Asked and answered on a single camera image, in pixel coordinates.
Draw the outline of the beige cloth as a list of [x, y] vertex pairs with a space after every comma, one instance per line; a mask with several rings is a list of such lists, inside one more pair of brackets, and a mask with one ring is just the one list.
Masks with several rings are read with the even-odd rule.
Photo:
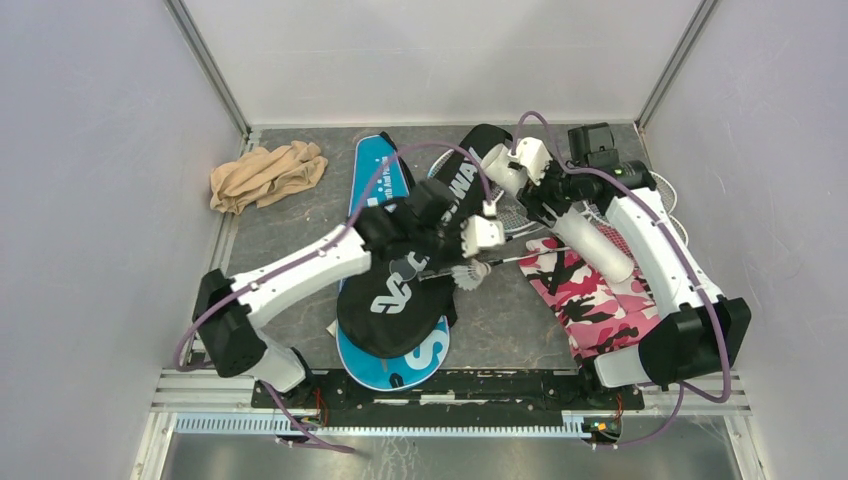
[[328, 159], [312, 142], [295, 140], [274, 150], [256, 147], [211, 172], [209, 207], [234, 215], [251, 204], [267, 207], [315, 187], [327, 166]]

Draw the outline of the white shuttlecock tube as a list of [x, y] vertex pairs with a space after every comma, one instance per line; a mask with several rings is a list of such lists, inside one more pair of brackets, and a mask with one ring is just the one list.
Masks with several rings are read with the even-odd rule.
[[[528, 179], [523, 172], [508, 167], [508, 151], [505, 146], [496, 146], [483, 157], [481, 164], [486, 176], [519, 202], [519, 190]], [[539, 223], [545, 225], [606, 280], [620, 283], [633, 273], [634, 262], [572, 207], [556, 222]]]

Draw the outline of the white feather shuttlecock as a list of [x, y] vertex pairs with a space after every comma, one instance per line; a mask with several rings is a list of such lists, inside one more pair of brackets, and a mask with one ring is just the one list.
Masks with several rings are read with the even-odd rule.
[[492, 267], [488, 262], [470, 259], [468, 262], [453, 266], [451, 277], [456, 286], [465, 291], [477, 289], [483, 280], [491, 273]]

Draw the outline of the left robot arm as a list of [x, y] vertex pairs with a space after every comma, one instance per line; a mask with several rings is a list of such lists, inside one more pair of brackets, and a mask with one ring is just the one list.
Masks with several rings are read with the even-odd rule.
[[292, 305], [331, 285], [341, 287], [336, 321], [358, 349], [402, 357], [421, 345], [446, 316], [452, 293], [419, 274], [438, 260], [461, 258], [460, 234], [443, 217], [456, 197], [436, 179], [406, 196], [362, 201], [346, 222], [301, 250], [264, 267], [201, 279], [192, 329], [221, 378], [251, 376], [270, 384], [290, 407], [314, 394], [308, 366], [295, 348], [261, 333]]

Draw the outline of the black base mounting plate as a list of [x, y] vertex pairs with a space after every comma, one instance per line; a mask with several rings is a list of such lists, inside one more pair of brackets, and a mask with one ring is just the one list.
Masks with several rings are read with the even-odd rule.
[[565, 412], [591, 416], [644, 408], [634, 387], [593, 387], [571, 370], [441, 369], [406, 390], [378, 392], [345, 370], [317, 372], [283, 395], [290, 412], [318, 408], [328, 427], [559, 426]]

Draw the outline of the black Crossway racket bag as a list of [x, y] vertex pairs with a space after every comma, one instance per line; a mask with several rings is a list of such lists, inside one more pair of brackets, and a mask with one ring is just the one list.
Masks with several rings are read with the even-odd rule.
[[[481, 212], [485, 193], [478, 170], [464, 197], [451, 192], [453, 203], [440, 220]], [[431, 265], [430, 256], [410, 251], [393, 259], [375, 259], [369, 271], [344, 281], [337, 321], [351, 343], [378, 358], [403, 356], [419, 346], [439, 320], [454, 314], [454, 281], [448, 276], [421, 281], [418, 274], [461, 260]]]

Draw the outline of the blue badminton racket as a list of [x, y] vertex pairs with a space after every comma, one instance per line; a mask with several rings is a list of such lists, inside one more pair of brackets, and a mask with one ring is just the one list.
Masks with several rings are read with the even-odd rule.
[[457, 197], [464, 197], [474, 183], [477, 169], [461, 153], [448, 150], [428, 170], [428, 177], [445, 184]]
[[496, 213], [508, 241], [547, 229], [545, 225], [528, 219], [524, 207], [504, 191], [497, 196]]

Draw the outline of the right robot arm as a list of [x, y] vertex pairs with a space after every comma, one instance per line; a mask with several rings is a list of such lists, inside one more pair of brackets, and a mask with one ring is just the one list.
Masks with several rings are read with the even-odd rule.
[[[726, 298], [699, 268], [669, 226], [649, 169], [620, 159], [608, 124], [572, 129], [569, 140], [566, 162], [559, 149], [516, 135], [508, 167], [526, 174], [513, 196], [608, 281], [621, 284], [640, 269], [661, 317], [637, 345], [592, 360], [594, 371], [577, 382], [580, 400], [602, 408], [618, 387], [651, 382], [727, 401], [730, 369], [751, 320], [747, 303]], [[689, 382], [715, 372], [723, 376], [719, 396]]]

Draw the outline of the pink camouflage cloth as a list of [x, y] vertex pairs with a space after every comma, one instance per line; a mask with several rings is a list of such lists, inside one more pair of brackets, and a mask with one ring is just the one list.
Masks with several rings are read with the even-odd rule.
[[[526, 242], [527, 253], [543, 247], [564, 244], [556, 237]], [[634, 346], [660, 323], [648, 283], [638, 269], [621, 283], [609, 283], [571, 249], [533, 256], [518, 265], [563, 327], [578, 364]]]

